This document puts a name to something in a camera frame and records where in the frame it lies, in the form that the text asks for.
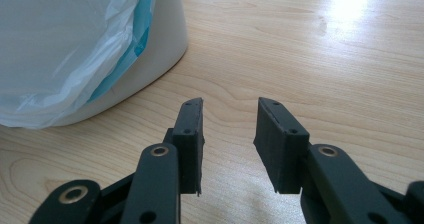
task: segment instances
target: plastic bag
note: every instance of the plastic bag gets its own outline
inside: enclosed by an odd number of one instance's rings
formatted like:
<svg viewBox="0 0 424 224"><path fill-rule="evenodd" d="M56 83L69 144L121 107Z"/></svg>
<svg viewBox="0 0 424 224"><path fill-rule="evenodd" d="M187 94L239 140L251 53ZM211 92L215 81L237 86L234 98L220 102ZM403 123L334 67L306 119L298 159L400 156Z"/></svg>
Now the plastic bag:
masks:
<svg viewBox="0 0 424 224"><path fill-rule="evenodd" d="M0 124L50 126L106 92L145 45L153 3L0 0Z"/></svg>

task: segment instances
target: light wood tabletop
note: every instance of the light wood tabletop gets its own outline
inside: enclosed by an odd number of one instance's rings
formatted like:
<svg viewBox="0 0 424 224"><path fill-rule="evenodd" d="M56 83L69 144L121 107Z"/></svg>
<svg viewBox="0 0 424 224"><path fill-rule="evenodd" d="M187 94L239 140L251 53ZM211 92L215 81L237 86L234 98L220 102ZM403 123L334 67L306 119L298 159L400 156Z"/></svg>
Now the light wood tabletop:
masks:
<svg viewBox="0 0 424 224"><path fill-rule="evenodd" d="M145 89L74 125L0 127L0 223L28 222L65 182L104 188L134 172L195 97L204 99L202 195L182 196L182 223L305 222L298 195L274 193L252 143L262 96L372 181L404 193L424 179L424 0L183 6L187 52Z"/></svg>

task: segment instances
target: wood grain surface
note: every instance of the wood grain surface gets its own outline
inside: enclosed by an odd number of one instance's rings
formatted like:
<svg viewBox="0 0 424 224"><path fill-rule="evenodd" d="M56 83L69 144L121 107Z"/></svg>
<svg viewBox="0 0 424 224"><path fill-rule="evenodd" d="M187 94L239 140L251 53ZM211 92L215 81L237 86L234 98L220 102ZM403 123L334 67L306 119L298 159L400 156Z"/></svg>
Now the wood grain surface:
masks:
<svg viewBox="0 0 424 224"><path fill-rule="evenodd" d="M344 149L404 193L424 179L424 0L183 0L189 47L147 88L86 121L0 127L0 223L26 223L59 185L106 187L204 99L203 194L182 223L304 223L252 144L257 99L283 103L312 143Z"/></svg>

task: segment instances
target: wooden table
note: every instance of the wooden table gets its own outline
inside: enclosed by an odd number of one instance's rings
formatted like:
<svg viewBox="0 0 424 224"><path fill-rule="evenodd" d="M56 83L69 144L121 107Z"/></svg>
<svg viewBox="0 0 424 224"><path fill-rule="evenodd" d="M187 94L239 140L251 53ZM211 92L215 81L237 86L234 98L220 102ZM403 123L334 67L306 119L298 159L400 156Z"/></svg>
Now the wooden table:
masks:
<svg viewBox="0 0 424 224"><path fill-rule="evenodd" d="M183 0L189 47L153 84L66 127L0 127L0 222L25 223L56 187L106 187L204 98L203 194L183 223L303 223L252 144L257 99L283 103L312 143L344 149L404 193L424 179L424 0Z"/></svg>

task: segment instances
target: white plastic bag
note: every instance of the white plastic bag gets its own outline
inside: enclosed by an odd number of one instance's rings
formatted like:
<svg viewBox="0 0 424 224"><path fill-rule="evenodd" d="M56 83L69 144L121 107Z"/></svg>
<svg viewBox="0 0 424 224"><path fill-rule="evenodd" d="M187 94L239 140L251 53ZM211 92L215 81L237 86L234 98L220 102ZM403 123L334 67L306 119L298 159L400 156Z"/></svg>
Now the white plastic bag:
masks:
<svg viewBox="0 0 424 224"><path fill-rule="evenodd" d="M134 38L138 1L0 0L0 124L42 128L84 105Z"/></svg>

